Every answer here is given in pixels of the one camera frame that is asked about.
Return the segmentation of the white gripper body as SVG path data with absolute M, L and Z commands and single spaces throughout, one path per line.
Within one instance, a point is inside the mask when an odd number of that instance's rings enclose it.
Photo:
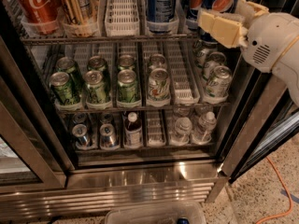
M 288 13 L 269 13 L 255 19 L 242 48 L 244 60 L 264 73 L 285 68 L 298 71 L 299 19 Z

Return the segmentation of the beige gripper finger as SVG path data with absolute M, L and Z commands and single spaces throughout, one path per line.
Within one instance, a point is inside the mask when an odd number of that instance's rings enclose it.
M 238 0 L 235 14 L 243 18 L 243 25 L 250 27 L 252 22 L 263 14 L 268 14 L 269 8 L 247 0 Z
M 211 9 L 202 8 L 198 18 L 200 28 L 228 49 L 246 46 L 248 29 L 244 24 L 244 16 Z

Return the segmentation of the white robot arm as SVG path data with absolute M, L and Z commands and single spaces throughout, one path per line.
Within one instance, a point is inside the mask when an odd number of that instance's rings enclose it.
M 228 49 L 240 48 L 244 60 L 286 84 L 299 105 L 299 19 L 238 0 L 233 13 L 203 8 L 198 25 Z

